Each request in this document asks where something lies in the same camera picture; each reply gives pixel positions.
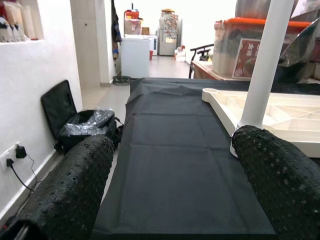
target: clear plastic bag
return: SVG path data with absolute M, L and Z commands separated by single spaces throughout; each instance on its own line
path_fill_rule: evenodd
M 65 135 L 100 135 L 107 132 L 107 126 L 99 128 L 100 124 L 109 120 L 114 112 L 112 110 L 95 110 L 87 122 L 79 124 L 67 123 L 64 125 Z

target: orange lid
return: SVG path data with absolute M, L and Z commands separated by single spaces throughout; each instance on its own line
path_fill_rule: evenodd
M 257 18 L 244 18 L 244 17 L 235 17 L 230 18 L 225 21 L 216 21 L 215 24 L 255 24 L 255 25 L 265 25 L 266 20 L 265 19 L 257 19 Z M 289 21 L 288 26 L 289 27 L 298 27 L 298 28 L 306 28 L 311 24 L 311 22 L 308 21 Z

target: black suitcase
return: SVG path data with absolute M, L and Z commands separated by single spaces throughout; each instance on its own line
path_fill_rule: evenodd
M 67 153 L 72 147 L 90 135 L 66 135 L 65 124 L 85 123 L 94 114 L 94 110 L 77 112 L 74 99 L 70 91 L 68 80 L 64 80 L 51 88 L 41 97 L 41 104 L 52 135 L 57 140 L 54 148 Z M 114 149 L 120 142 L 117 134 L 115 113 L 99 123 L 99 128 L 107 126 L 105 135 L 112 140 Z

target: wooden table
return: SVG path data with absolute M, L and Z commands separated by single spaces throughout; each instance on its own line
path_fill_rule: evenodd
M 194 66 L 194 79 L 212 79 L 224 81 L 248 81 L 247 79 L 235 79 L 223 77 L 212 70 L 211 61 L 194 60 L 191 63 Z

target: power adapter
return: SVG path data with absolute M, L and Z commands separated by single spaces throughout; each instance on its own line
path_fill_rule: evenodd
M 17 159 L 24 159 L 27 156 L 27 152 L 24 146 L 17 145 L 15 148 L 15 157 Z

